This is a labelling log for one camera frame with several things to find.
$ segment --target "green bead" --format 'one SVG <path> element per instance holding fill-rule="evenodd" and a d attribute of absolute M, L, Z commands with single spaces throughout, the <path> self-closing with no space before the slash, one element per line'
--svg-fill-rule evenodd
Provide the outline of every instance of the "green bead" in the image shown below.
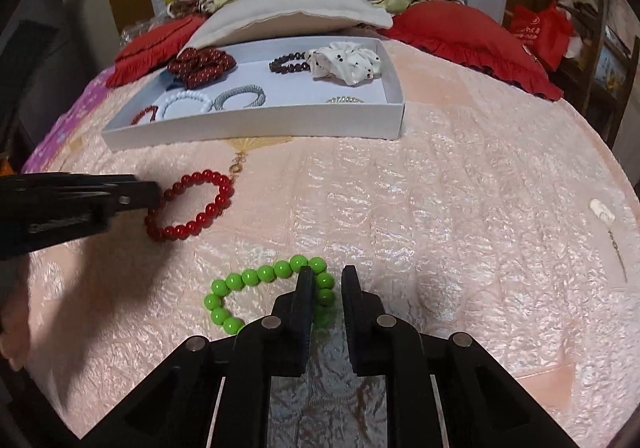
<path fill-rule="evenodd" d="M 210 311 L 213 311 L 220 306 L 222 306 L 222 300 L 220 300 L 220 298 L 216 295 L 207 294 L 206 297 L 204 297 L 204 307 L 206 307 Z"/>
<path fill-rule="evenodd" d="M 325 329 L 329 325 L 329 311 L 327 307 L 321 305 L 314 307 L 314 324 L 319 329 Z"/>
<path fill-rule="evenodd" d="M 316 285 L 318 286 L 318 289 L 333 289 L 335 280 L 329 273 L 323 271 L 316 276 Z"/>
<path fill-rule="evenodd" d="M 306 266 L 306 258 L 302 254 L 295 254 L 291 257 L 289 265 L 291 266 L 291 269 L 293 269 L 293 271 L 299 273 L 300 268 Z"/>
<path fill-rule="evenodd" d="M 231 291 L 240 291 L 244 287 L 242 277 L 237 273 L 231 273 L 226 278 L 225 283 Z"/>
<path fill-rule="evenodd" d="M 242 323 L 241 319 L 230 316 L 224 321 L 224 323 L 222 324 L 222 327 L 224 328 L 227 334 L 233 335 L 233 334 L 238 334 L 243 325 L 244 324 Z"/>
<path fill-rule="evenodd" d="M 242 272 L 242 281 L 247 285 L 260 284 L 260 278 L 258 278 L 258 272 L 255 269 L 245 269 Z"/>
<path fill-rule="evenodd" d="M 276 278 L 276 274 L 271 266 L 267 266 L 265 264 L 258 268 L 258 278 L 263 282 L 273 282 Z"/>
<path fill-rule="evenodd" d="M 331 289 L 321 289 L 316 293 L 316 301 L 325 307 L 331 307 L 335 302 L 335 294 Z"/>
<path fill-rule="evenodd" d="M 309 261 L 309 267 L 314 270 L 315 274 L 320 274 L 323 271 L 326 271 L 326 262 L 323 258 L 315 256 Z"/>
<path fill-rule="evenodd" d="M 224 307 L 218 307 L 211 311 L 211 321 L 216 325 L 222 325 L 231 314 Z"/>
<path fill-rule="evenodd" d="M 226 282 L 221 278 L 211 282 L 211 292 L 219 297 L 223 297 L 229 294 L 229 288 L 226 286 Z"/>
<path fill-rule="evenodd" d="M 273 265 L 273 271 L 275 271 L 278 278 L 289 278 L 293 270 L 286 260 L 279 260 Z"/>

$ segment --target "white scrunchie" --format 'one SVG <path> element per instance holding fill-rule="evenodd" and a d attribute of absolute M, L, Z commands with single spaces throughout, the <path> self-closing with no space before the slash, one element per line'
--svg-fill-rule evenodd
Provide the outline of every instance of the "white scrunchie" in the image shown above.
<path fill-rule="evenodd" d="M 335 76 L 347 85 L 357 85 L 380 74 L 380 58 L 372 50 L 353 42 L 333 42 L 329 47 L 305 54 L 313 78 Z"/>

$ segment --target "dark brown bead bracelet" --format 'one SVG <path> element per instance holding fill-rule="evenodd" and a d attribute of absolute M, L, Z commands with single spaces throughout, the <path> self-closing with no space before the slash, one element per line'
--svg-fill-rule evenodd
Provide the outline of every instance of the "dark brown bead bracelet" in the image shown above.
<path fill-rule="evenodd" d="M 281 56 L 280 58 L 276 58 L 273 62 L 271 62 L 269 64 L 269 70 L 272 73 L 280 73 L 280 74 L 286 74 L 286 73 L 299 73 L 301 71 L 308 71 L 310 70 L 309 64 L 306 62 L 302 62 L 302 63 L 290 63 L 289 65 L 284 65 L 285 62 L 288 62 L 289 60 L 304 60 L 305 59 L 305 54 L 304 53 L 289 53 L 289 54 L 285 54 L 284 56 Z"/>

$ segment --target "red coiled bracelet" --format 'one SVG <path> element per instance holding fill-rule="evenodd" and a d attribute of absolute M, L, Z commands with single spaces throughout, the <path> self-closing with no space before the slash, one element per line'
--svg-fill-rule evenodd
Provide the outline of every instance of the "red coiled bracelet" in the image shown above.
<path fill-rule="evenodd" d="M 166 226 L 159 228 L 156 224 L 156 217 L 160 210 L 166 206 L 168 202 L 173 201 L 178 195 L 182 195 L 187 188 L 194 184 L 212 183 L 218 186 L 218 195 L 212 203 L 207 204 L 202 213 L 196 215 L 194 221 L 186 224 L 179 224 L 176 227 Z M 146 234 L 156 242 L 164 240 L 184 240 L 190 235 L 199 234 L 203 228 L 208 228 L 213 219 L 220 215 L 222 210 L 229 207 L 231 196 L 234 194 L 231 179 L 220 172 L 211 170 L 203 170 L 202 172 L 194 172 L 191 175 L 183 175 L 180 181 L 164 191 L 164 195 L 160 199 L 158 208 L 150 208 L 148 215 L 145 217 Z"/>

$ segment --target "silver bracelet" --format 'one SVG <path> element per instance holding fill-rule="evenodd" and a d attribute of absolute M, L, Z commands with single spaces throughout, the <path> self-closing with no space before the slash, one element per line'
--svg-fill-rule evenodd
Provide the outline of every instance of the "silver bracelet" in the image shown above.
<path fill-rule="evenodd" d="M 174 104 L 178 100 L 196 100 L 202 102 L 201 114 L 210 112 L 213 108 L 213 101 L 206 94 L 196 91 L 182 91 L 177 94 L 172 94 L 164 102 L 158 106 L 158 113 L 156 114 L 156 120 L 164 120 L 164 114 L 171 104 Z"/>
<path fill-rule="evenodd" d="M 358 98 L 354 98 L 353 96 L 336 96 L 335 98 L 331 98 L 326 101 L 327 103 L 364 103 L 362 100 Z"/>
<path fill-rule="evenodd" d="M 266 96 L 264 95 L 264 91 L 259 86 L 245 85 L 243 87 L 236 87 L 235 89 L 229 89 L 228 91 L 220 94 L 216 98 L 216 101 L 213 102 L 213 107 L 216 110 L 224 110 L 223 105 L 229 98 L 233 96 L 237 96 L 238 94 L 244 94 L 245 92 L 254 92 L 255 94 L 258 94 L 258 97 L 255 99 L 255 101 L 251 102 L 248 105 L 245 105 L 244 108 L 260 107 L 261 105 L 264 105 L 264 102 L 267 99 Z"/>

